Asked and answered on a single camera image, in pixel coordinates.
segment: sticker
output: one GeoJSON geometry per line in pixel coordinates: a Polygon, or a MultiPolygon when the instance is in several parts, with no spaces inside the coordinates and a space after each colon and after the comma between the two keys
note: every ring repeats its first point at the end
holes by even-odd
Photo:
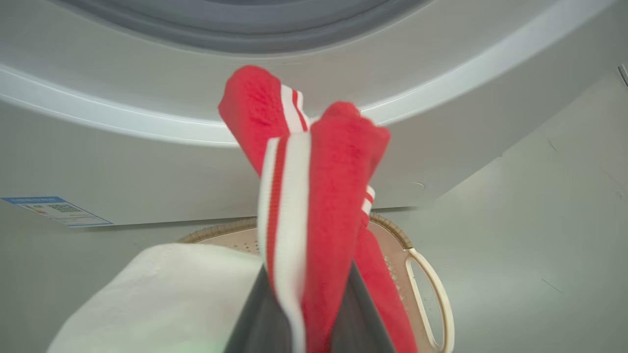
{"type": "Polygon", "coordinates": [[[55,222],[65,224],[68,227],[93,227],[113,224],[56,196],[3,197],[2,199],[55,222]]]}

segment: washing machine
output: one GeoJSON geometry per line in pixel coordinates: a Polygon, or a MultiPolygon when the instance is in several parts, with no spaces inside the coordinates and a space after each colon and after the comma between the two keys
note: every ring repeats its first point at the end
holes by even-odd
{"type": "Polygon", "coordinates": [[[429,207],[628,62],[627,3],[3,0],[0,197],[69,226],[254,215],[217,112],[253,64],[310,117],[386,126],[374,206],[429,207]]]}

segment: beige basket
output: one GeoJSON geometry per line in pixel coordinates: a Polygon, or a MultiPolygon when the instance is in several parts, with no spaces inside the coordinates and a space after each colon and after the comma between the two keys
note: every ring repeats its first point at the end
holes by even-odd
{"type": "MultiPolygon", "coordinates": [[[[189,234],[179,242],[213,244],[259,254],[257,245],[257,220],[249,218],[215,225],[189,234]]],[[[401,301],[406,308],[419,352],[453,352],[454,327],[452,308],[445,289],[427,260],[414,250],[406,234],[390,220],[371,213],[369,230],[375,235],[384,254],[392,278],[399,288],[401,301]],[[419,289],[414,280],[411,262],[416,261],[430,281],[440,306],[443,320],[443,345],[436,344],[430,329],[419,289]]]]}

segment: white towel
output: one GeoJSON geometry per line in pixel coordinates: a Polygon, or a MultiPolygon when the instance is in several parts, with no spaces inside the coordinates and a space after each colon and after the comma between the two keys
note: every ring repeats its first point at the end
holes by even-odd
{"type": "Polygon", "coordinates": [[[222,352],[261,266],[226,247],[151,247],[65,322],[48,352],[222,352]]]}

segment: qr code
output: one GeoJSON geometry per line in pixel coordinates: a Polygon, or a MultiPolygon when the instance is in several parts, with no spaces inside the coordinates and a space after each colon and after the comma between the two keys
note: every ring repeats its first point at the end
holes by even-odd
{"type": "Polygon", "coordinates": [[[70,205],[48,205],[48,207],[52,207],[53,209],[59,211],[59,212],[82,212],[81,210],[79,210],[78,208],[74,207],[74,206],[70,206],[70,205]]]}

